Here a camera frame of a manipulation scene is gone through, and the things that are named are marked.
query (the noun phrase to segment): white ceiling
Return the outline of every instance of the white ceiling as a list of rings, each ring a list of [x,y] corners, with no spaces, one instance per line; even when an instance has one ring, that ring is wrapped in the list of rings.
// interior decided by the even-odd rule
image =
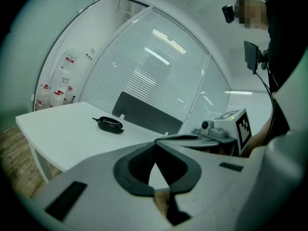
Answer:
[[[260,29],[245,29],[241,25],[233,22],[227,24],[223,16],[221,8],[224,5],[234,5],[236,0],[167,0],[168,2],[176,5],[185,13],[196,21],[206,31],[206,33],[213,39],[217,47],[220,49],[223,57],[231,71],[232,80],[229,81],[232,89],[249,89],[247,82],[239,84],[238,80],[241,75],[245,78],[255,78],[255,76],[248,73],[245,67],[244,59],[238,61],[234,59],[237,56],[244,54],[244,40],[250,41],[256,45],[265,46],[268,44],[270,38],[267,31]],[[255,90],[263,90],[261,82],[253,86]]]

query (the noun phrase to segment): black cable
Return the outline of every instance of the black cable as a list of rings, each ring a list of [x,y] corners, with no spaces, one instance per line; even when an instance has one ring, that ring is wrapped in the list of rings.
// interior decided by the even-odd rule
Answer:
[[[273,127],[273,123],[274,123],[274,116],[275,116],[275,109],[274,109],[274,99],[273,99],[273,95],[271,94],[270,92],[270,88],[267,86],[267,84],[263,81],[263,79],[260,77],[260,75],[256,72],[256,75],[260,78],[260,80],[262,81],[262,84],[264,85],[266,91],[268,92],[268,95],[269,95],[269,98],[270,98],[270,101],[271,101],[271,106],[272,106],[272,109],[273,109],[273,113],[272,113],[272,117],[271,117],[271,121],[270,121],[270,126],[269,126],[269,130],[268,130],[268,133],[264,139],[264,141],[267,140],[270,132],[271,132],[271,129]]]

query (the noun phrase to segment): wooden floor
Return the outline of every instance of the wooden floor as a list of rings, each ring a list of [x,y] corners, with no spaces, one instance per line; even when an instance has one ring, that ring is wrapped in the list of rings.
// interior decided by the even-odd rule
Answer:
[[[18,126],[0,131],[0,160],[12,188],[25,197],[32,198],[45,185],[30,151],[28,141]],[[61,174],[50,165],[54,177]]]

